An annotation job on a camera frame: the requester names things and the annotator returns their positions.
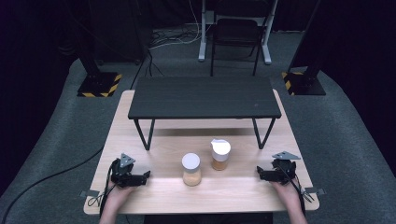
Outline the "round-lid jar of pale powder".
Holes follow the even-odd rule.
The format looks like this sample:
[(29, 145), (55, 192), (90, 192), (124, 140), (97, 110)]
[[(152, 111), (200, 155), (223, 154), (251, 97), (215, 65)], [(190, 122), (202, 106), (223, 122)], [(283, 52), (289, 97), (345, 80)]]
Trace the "round-lid jar of pale powder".
[(200, 169), (201, 160), (195, 153), (187, 153), (182, 158), (184, 168), (183, 182), (187, 186), (197, 186), (202, 180)]

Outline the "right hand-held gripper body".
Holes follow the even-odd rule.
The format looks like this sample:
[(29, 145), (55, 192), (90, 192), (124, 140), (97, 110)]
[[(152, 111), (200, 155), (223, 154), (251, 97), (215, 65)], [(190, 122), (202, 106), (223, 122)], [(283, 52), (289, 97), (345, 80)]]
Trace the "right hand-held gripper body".
[(287, 151), (282, 151), (274, 154), (273, 158), (273, 181), (281, 185), (289, 183), (296, 176), (296, 161), (300, 157)]

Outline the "black folding chair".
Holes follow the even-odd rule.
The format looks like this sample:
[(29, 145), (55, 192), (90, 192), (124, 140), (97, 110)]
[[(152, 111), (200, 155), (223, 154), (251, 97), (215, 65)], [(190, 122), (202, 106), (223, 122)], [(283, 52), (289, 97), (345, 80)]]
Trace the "black folding chair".
[(214, 76), (217, 46), (250, 47), (256, 51), (252, 75), (256, 75), (262, 51), (265, 23), (275, 0), (219, 0), (214, 7), (210, 76)]

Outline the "spout-lid jar of orange powder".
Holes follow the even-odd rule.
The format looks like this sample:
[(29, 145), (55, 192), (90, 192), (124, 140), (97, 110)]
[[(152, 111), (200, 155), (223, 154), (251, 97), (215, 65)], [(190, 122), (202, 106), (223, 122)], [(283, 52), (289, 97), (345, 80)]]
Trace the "spout-lid jar of orange powder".
[(217, 171), (222, 171), (227, 167), (231, 145), (224, 139), (213, 139), (212, 146), (212, 167)]

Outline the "white desk frame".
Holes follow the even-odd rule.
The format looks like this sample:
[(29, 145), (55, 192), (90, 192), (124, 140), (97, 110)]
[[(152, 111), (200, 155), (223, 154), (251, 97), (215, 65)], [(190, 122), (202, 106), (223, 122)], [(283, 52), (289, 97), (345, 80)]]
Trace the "white desk frame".
[[(208, 6), (207, 3), (213, 4), (213, 0), (200, 0), (202, 3), (201, 6), (201, 38), (200, 38), (200, 48), (198, 53), (198, 61), (203, 62), (205, 60), (205, 53), (206, 53), (206, 31), (210, 28), (213, 24), (213, 8)], [(272, 31), (273, 22), (275, 19), (276, 14), (276, 7), (277, 7), (278, 0), (274, 0), (274, 3), (271, 7), (271, 11), (269, 12), (266, 23), (264, 25), (264, 37), (262, 38), (262, 55), (263, 61), (266, 65), (270, 65), (272, 63), (272, 58), (270, 55), (268, 42), (269, 36)]]

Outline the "black shelf with metal legs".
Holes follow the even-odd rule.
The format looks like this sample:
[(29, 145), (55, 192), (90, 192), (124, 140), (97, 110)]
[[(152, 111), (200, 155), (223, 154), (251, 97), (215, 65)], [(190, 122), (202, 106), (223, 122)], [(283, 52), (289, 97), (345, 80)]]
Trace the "black shelf with metal legs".
[(260, 136), (257, 120), (274, 124), (280, 117), (266, 77), (141, 77), (128, 113), (146, 150), (154, 127), (144, 135), (141, 119), (251, 119), (258, 147), (263, 148), (268, 137)]

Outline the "person's left hand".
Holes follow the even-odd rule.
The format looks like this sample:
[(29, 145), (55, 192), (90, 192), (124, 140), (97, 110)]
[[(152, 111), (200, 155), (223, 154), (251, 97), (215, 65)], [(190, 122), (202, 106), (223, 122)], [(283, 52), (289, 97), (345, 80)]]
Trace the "person's left hand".
[(136, 190), (136, 187), (121, 188), (117, 184), (111, 182), (107, 194), (107, 202), (114, 205), (123, 205), (129, 199), (130, 194)]

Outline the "black stand with striped base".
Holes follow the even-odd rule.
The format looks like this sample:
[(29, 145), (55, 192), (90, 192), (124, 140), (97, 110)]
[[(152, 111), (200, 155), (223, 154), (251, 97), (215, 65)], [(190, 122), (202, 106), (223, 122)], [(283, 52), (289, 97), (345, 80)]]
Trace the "black stand with striped base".
[(320, 3), (321, 0), (318, 0), (288, 70), (282, 74), (289, 95), (326, 94), (318, 80), (323, 47), (315, 39), (313, 31)]
[(80, 31), (78, 21), (74, 18), (66, 0), (60, 0), (61, 9), (64, 11), (67, 20), (70, 39), (76, 48), (87, 75), (82, 81), (78, 96), (82, 97), (109, 97), (117, 89), (121, 74), (117, 72), (101, 72), (92, 57), (86, 41)]

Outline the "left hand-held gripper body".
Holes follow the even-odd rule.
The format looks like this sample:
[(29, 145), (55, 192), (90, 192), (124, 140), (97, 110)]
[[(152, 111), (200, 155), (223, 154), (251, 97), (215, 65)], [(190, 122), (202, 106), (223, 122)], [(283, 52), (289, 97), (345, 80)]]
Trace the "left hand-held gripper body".
[(131, 174), (135, 159), (122, 153), (111, 164), (111, 181), (121, 188), (133, 187), (134, 179)]

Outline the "person's dark clothing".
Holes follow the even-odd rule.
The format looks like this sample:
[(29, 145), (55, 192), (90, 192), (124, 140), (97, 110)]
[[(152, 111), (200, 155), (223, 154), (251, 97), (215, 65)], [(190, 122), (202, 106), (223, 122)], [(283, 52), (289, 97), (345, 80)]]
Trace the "person's dark clothing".
[(273, 224), (271, 213), (146, 215), (144, 224)]

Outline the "person's right hand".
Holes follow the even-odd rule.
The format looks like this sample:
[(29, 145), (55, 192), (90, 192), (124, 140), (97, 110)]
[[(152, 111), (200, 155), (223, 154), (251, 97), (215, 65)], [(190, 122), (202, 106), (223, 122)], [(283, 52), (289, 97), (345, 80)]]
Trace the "person's right hand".
[(298, 190), (291, 184), (281, 185), (278, 182), (271, 182), (272, 187), (283, 204), (298, 203), (300, 196)]

